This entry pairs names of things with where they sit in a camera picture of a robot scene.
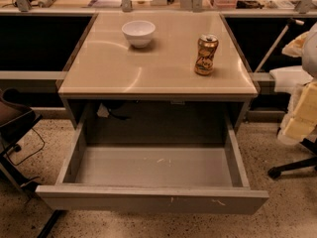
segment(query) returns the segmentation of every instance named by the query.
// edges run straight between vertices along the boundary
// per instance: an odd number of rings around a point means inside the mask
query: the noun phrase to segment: brown can
[[[213,70],[213,60],[219,45],[215,35],[201,35],[198,40],[198,58],[195,72],[200,75],[209,75]]]

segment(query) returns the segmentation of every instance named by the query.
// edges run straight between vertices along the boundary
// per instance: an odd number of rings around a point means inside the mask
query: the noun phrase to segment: bowl
[[[155,24],[144,20],[130,21],[122,27],[124,36],[135,48],[146,47],[152,40],[155,30]]]

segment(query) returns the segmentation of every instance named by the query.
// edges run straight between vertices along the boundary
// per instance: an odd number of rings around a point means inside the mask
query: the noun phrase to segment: cable
[[[20,165],[20,164],[23,163],[25,160],[27,160],[27,159],[30,158],[31,156],[37,154],[39,151],[41,151],[41,150],[44,148],[46,142],[44,141],[44,139],[41,137],[41,135],[40,135],[35,129],[32,128],[32,130],[33,130],[33,131],[39,136],[39,138],[41,139],[41,141],[42,141],[42,143],[43,143],[42,146],[41,146],[38,150],[36,150],[35,152],[33,152],[32,154],[30,154],[28,157],[26,157],[25,159],[23,159],[22,161],[20,161],[20,162],[17,163],[17,164],[15,164],[15,163],[12,162],[12,160],[10,159],[10,156],[8,155],[8,151],[7,151],[7,152],[6,152],[6,156],[7,156],[7,158],[8,158],[8,161],[9,161],[13,166],[18,166],[18,165]]]

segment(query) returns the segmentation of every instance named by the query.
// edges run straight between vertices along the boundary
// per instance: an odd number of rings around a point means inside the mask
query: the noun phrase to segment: floor
[[[18,166],[26,177],[54,184],[73,129],[68,120],[43,119],[35,127],[44,149]],[[254,215],[133,214],[108,211],[68,211],[49,237],[316,237],[317,174],[312,168],[285,173],[277,180],[266,174],[273,166],[310,157],[301,145],[276,140],[278,122],[243,123],[237,138],[252,189],[263,189],[269,200]],[[14,163],[41,146],[30,132]],[[10,183],[0,179],[0,237],[37,237],[53,211],[39,198],[26,201]]]

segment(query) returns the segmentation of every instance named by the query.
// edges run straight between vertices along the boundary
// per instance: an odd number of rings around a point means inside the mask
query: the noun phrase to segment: caster wheel
[[[15,152],[20,152],[21,151],[21,147],[19,144],[16,144],[14,147],[13,147],[14,151]]]
[[[278,179],[280,177],[281,171],[278,171],[276,168],[271,168],[267,172],[268,176],[272,179]]]

